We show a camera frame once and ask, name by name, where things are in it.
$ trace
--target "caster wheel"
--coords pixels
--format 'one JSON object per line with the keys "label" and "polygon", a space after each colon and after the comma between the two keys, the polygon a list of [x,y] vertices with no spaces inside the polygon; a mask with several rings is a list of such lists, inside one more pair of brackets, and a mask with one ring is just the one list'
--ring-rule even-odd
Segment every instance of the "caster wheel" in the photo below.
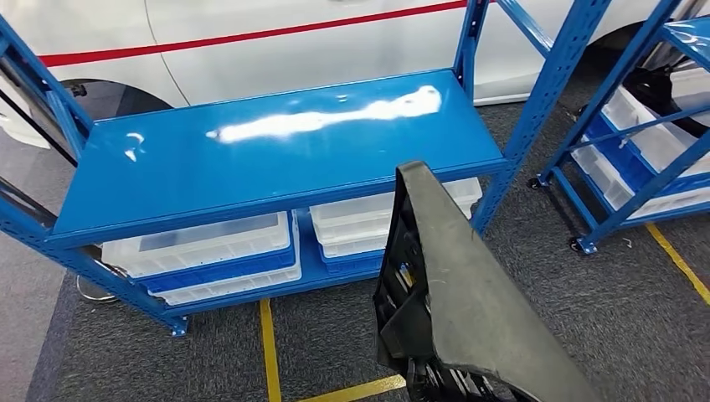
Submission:
{"label": "caster wheel", "polygon": [[579,243],[577,243],[576,237],[573,237],[572,239],[569,240],[569,248],[572,249],[572,251],[575,251],[577,253],[582,252],[582,248],[579,247]]}
{"label": "caster wheel", "polygon": [[533,190],[537,190],[538,188],[541,188],[543,185],[540,183],[539,178],[531,178],[530,180],[527,181],[527,186],[529,188],[532,188]]}

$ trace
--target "black cable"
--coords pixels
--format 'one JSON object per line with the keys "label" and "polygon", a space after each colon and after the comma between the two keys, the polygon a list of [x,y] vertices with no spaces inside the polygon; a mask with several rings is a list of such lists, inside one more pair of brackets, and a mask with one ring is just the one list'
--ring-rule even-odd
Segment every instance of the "black cable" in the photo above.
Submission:
{"label": "black cable", "polygon": [[66,151],[65,151],[65,150],[39,125],[39,124],[37,124],[37,122],[36,122],[35,120],[33,120],[32,117],[28,116],[27,113],[25,113],[25,112],[22,110],[22,108],[20,108],[20,107],[14,102],[14,100],[10,99],[10,97],[8,96],[8,94],[6,94],[4,91],[0,90],[0,98],[2,98],[2,100],[3,100],[5,103],[7,103],[8,105],[10,105],[10,107],[12,107],[13,110],[14,110],[17,114],[19,114],[20,117],[23,118],[23,120],[25,120],[30,126],[32,126],[32,128],[33,128],[36,132],[38,132],[39,135],[42,136],[42,138],[44,138],[44,139],[49,143],[49,145],[50,145],[52,148],[54,148],[55,150],[57,150],[57,152],[59,152],[59,155],[61,155],[62,157],[64,157],[64,159],[66,159],[67,162],[71,163],[71,166],[73,166],[73,167],[75,167],[75,168],[77,167],[76,160],[75,160],[71,155],[69,155],[69,154],[68,154],[68,153],[67,153],[67,152],[66,152]]}

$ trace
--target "blue shelf frame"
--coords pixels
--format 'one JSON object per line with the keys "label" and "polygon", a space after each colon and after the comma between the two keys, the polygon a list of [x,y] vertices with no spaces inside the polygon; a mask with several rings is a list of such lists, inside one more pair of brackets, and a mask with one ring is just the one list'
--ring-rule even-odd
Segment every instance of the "blue shelf frame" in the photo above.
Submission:
{"label": "blue shelf frame", "polygon": [[[601,113],[604,104],[614,94],[614,91],[621,84],[626,75],[638,65],[641,57],[644,54],[648,54],[651,48],[659,41],[668,41],[683,53],[688,54],[699,66],[705,69],[710,67],[710,63],[708,62],[710,61],[708,60],[710,54],[707,51],[707,34],[710,34],[710,18],[696,18],[689,21],[668,23],[673,11],[679,3],[680,0],[661,0],[657,4],[651,16],[641,26],[641,29],[626,47],[619,61],[594,94],[582,115],[570,129],[560,148],[536,177],[537,184],[541,186],[549,186],[552,179],[556,180],[563,193],[568,197],[581,218],[587,224],[587,233],[574,239],[573,242],[573,247],[585,254],[596,252],[598,242],[618,229],[664,219],[674,219],[710,210],[710,203],[701,203],[686,208],[629,219],[629,217],[648,200],[654,197],[676,193],[677,191],[675,191],[675,189],[683,187],[681,184],[692,180],[691,178],[679,178],[679,176],[710,151],[710,133],[708,132],[695,141],[692,146],[671,162],[662,172],[655,173],[653,172],[653,168],[649,166],[648,168],[653,173],[651,177],[647,179],[640,188],[635,188],[635,195],[618,210],[614,210],[611,207],[594,181],[570,157],[570,153],[575,149],[592,146],[615,138],[623,138],[624,141],[628,141],[635,133],[649,126],[692,116],[710,109],[710,105],[700,105],[624,130],[617,130],[614,127],[610,129],[612,131],[610,134],[601,136],[589,135],[588,137],[590,137],[590,139],[588,141],[582,141],[584,134],[591,133],[589,130],[592,129],[596,119],[602,118],[605,120],[604,115]],[[625,146],[629,147],[630,151],[636,153],[637,156],[640,155],[632,142],[626,143]],[[564,176],[562,166],[568,162],[571,162],[576,167],[576,170],[582,177],[584,183],[591,190],[591,193],[596,197],[599,204],[605,208],[607,216],[601,221],[597,221],[592,215],[587,205],[574,190],[572,184]],[[706,173],[701,173],[698,177],[705,178],[706,176]],[[704,188],[707,186],[705,182],[706,181],[692,183],[694,185],[692,188]]]}
{"label": "blue shelf frame", "polygon": [[[545,56],[538,80],[532,89],[528,102],[523,107],[520,119],[513,130],[510,140],[500,154],[502,157],[482,161],[474,167],[453,169],[440,172],[439,179],[453,180],[471,177],[480,174],[491,174],[491,183],[486,189],[482,200],[476,209],[471,224],[482,232],[490,223],[498,205],[505,196],[513,178],[520,170],[525,156],[534,143],[540,128],[567,84],[574,66],[584,52],[589,38],[599,24],[610,0],[575,0],[569,10],[558,38],[553,41],[540,29],[523,8],[513,0],[499,1],[504,11],[515,21],[516,25],[530,39],[540,53]],[[481,37],[488,0],[471,0],[466,6],[460,40],[456,50],[456,57],[451,68],[455,80],[458,80],[459,91],[466,95],[467,105],[471,108],[473,101],[473,71],[476,46]],[[15,78],[33,89],[36,101],[44,104],[54,113],[57,126],[61,128],[68,143],[71,145],[76,159],[82,162],[89,157],[85,144],[92,140],[92,131],[97,125],[76,104],[75,100],[67,94],[61,84],[49,73],[39,59],[30,51],[29,47],[17,36],[9,24],[0,18],[0,53],[6,66],[15,74]],[[153,118],[154,114],[146,114],[145,119]],[[336,198],[349,198],[381,191],[390,190],[391,180],[375,180],[374,182],[356,183],[339,188],[339,195],[330,194],[319,198],[320,202],[334,201]],[[234,219],[239,214],[261,213],[272,209],[298,209],[306,207],[315,199],[287,199],[279,205],[264,206],[249,209],[244,207],[235,211],[223,211],[211,215],[200,223]],[[301,268],[302,278],[299,281],[270,286],[254,291],[237,293],[234,295],[196,301],[181,306],[168,306],[162,301],[147,295],[146,290],[138,283],[131,281],[121,274],[119,270],[104,265],[97,257],[98,249],[92,244],[103,240],[115,238],[119,232],[112,232],[101,237],[89,234],[86,237],[71,236],[71,239],[62,240],[62,236],[54,235],[54,226],[58,221],[49,211],[27,197],[12,184],[0,180],[0,230],[19,240],[34,250],[48,256],[51,260],[63,265],[67,269],[84,276],[97,286],[111,292],[125,303],[145,312],[157,322],[170,327],[172,335],[181,336],[187,332],[187,315],[214,308],[226,307],[243,302],[251,302],[264,297],[284,296],[293,293],[309,291],[312,289],[334,286],[375,277],[378,270],[366,269],[362,271],[344,271],[329,273],[319,255],[319,247],[315,235],[312,233],[310,217],[307,210],[300,209],[298,219],[301,227]],[[143,228],[147,233],[155,233],[165,229],[184,227],[190,225],[189,219],[179,223],[172,218],[156,219],[150,228]]]}

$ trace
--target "shelf top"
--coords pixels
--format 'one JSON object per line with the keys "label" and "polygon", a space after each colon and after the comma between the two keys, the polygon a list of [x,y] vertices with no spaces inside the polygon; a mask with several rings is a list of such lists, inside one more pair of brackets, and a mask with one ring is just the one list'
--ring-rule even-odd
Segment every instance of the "shelf top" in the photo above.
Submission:
{"label": "shelf top", "polygon": [[49,241],[78,246],[444,181],[504,160],[450,70],[99,121]]}
{"label": "shelf top", "polygon": [[663,26],[663,38],[710,70],[710,17],[667,23]]}

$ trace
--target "car door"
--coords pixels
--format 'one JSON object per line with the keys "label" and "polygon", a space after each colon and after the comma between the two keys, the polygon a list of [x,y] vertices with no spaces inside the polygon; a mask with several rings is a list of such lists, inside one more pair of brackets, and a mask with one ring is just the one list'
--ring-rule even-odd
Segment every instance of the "car door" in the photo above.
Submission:
{"label": "car door", "polygon": [[465,1],[147,0],[192,104],[450,67]]}

